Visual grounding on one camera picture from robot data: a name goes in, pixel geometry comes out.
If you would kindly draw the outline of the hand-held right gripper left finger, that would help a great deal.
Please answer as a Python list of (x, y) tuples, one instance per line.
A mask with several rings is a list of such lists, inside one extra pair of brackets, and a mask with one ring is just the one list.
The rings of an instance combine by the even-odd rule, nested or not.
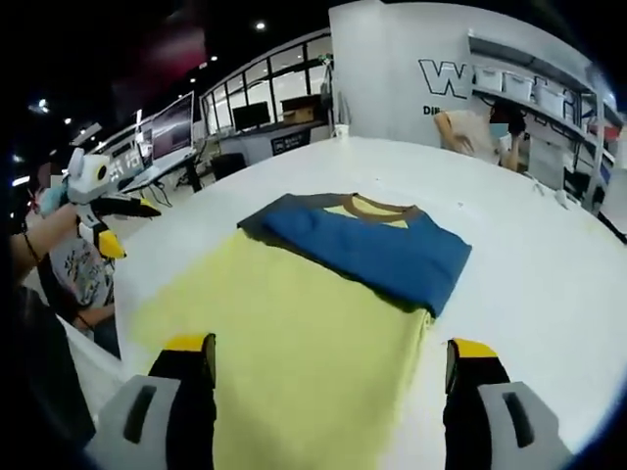
[(212, 469), (216, 335), (169, 340), (106, 403), (85, 453), (96, 469)]

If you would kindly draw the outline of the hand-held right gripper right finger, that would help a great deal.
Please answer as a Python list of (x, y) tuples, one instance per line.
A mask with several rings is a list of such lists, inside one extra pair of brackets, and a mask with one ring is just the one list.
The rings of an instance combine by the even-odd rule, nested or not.
[(490, 347), (448, 341), (445, 393), (447, 469), (564, 469), (572, 459), (557, 416)]

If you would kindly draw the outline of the person's left hand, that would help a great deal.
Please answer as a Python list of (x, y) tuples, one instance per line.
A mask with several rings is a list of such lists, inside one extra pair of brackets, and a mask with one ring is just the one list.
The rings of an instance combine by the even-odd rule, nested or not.
[(79, 224), (77, 207), (65, 204), (45, 217), (38, 228), (38, 244), (43, 254), (48, 254), (71, 233), (76, 234)]

